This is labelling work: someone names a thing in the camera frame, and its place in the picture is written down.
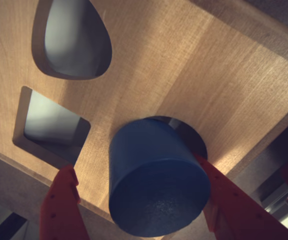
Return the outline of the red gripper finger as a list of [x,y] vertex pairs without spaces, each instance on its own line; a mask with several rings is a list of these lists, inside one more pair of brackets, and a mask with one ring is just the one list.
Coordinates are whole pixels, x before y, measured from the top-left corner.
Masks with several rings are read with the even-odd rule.
[[284,225],[210,162],[194,156],[210,181],[210,198],[203,213],[217,240],[288,240]]
[[40,208],[41,240],[88,240],[87,229],[79,210],[79,181],[69,164],[56,174]]

